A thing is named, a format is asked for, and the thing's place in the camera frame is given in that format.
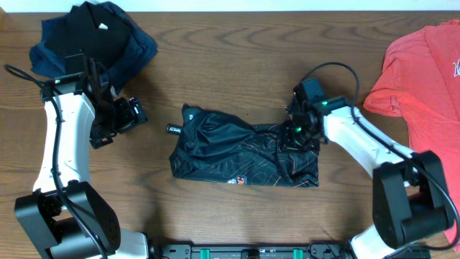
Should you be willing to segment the black patterned jersey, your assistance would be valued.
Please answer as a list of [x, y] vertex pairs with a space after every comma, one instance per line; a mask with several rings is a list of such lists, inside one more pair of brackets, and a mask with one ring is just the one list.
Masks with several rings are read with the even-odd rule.
[[178, 141], [169, 157], [176, 178], [216, 183], [317, 187], [318, 150], [282, 149], [282, 124], [249, 124], [235, 115], [184, 105], [183, 124], [167, 126]]

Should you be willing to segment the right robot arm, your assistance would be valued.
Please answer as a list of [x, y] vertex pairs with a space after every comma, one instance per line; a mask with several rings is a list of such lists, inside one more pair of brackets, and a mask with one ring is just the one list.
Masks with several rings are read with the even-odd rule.
[[343, 257], [395, 258], [432, 251], [421, 240], [459, 223], [441, 159], [417, 153], [376, 128], [343, 96], [295, 97], [286, 108], [286, 151], [341, 146], [372, 178], [372, 225], [349, 241]]

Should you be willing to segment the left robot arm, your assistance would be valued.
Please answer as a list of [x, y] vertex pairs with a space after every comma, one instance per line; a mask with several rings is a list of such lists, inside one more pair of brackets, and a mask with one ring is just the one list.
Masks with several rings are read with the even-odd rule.
[[136, 98], [116, 97], [98, 68], [38, 82], [47, 116], [42, 166], [15, 216], [41, 258], [148, 258], [147, 236], [121, 228], [91, 185], [89, 151], [144, 124]]

